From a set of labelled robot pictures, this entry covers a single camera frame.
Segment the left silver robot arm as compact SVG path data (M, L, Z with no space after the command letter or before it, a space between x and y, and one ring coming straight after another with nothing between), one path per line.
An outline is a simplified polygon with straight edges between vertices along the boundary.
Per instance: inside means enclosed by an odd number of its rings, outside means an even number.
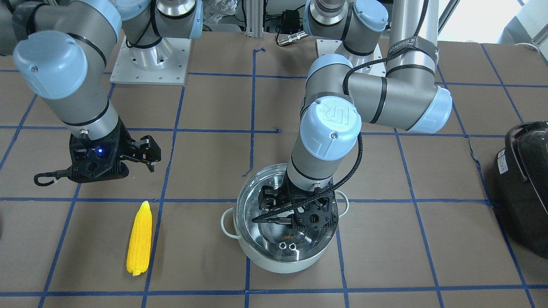
M451 110L450 92L435 86L437 0L309 0L310 36L341 41L307 76L299 135L280 188L259 193L255 224L331 227L335 191L362 160L362 124L435 133Z

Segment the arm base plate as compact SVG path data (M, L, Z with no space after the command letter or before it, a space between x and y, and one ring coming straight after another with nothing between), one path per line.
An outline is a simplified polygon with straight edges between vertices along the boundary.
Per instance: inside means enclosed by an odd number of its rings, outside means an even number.
M122 41L110 82L172 85L185 83L192 39L163 38L149 49L128 48Z
M382 59L379 44L376 45L372 54L366 56L352 54L350 51L346 50L342 44L343 42L341 40L317 39L317 56L320 57L325 54L341 54L348 58L354 67L376 59ZM357 73L358 72L384 77L386 74L386 69L385 64L381 63L362 68L358 70Z

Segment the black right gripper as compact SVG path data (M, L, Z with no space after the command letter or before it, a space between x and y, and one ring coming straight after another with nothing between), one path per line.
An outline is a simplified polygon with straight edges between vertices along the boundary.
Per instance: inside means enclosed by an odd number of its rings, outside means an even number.
M125 178L128 167L121 161L128 145L133 142L122 120L115 129L101 139L90 140L88 137L70 136L69 149L72 160L68 178L76 183L92 183L104 180ZM161 161L162 150L151 135L145 135L133 142L135 152L128 155L128 160L143 163L148 170L155 171L155 163Z

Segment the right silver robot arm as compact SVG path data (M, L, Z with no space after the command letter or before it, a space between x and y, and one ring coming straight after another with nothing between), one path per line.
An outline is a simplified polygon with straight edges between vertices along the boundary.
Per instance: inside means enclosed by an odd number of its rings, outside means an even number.
M127 177L125 161L153 172L161 148L151 135L131 138L101 86L107 57L126 46L154 51L166 38L197 39L203 29L201 0L3 0L1 55L11 55L29 87L71 132L71 166L38 173L47 187L66 177L94 183Z

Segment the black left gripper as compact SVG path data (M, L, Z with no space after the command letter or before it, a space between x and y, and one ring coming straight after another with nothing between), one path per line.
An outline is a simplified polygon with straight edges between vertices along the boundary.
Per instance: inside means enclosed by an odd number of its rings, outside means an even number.
M324 189L316 189L313 192L296 187L284 174L281 187L274 188L269 185L262 186L258 195L260 210L271 211L286 206L286 203L296 204L311 197L315 197L332 188L329 183ZM310 229L318 231L320 228L335 228L339 216L334 192L331 192L315 201L304 204L301 207L281 213L274 218L274 223L286 225L292 229Z

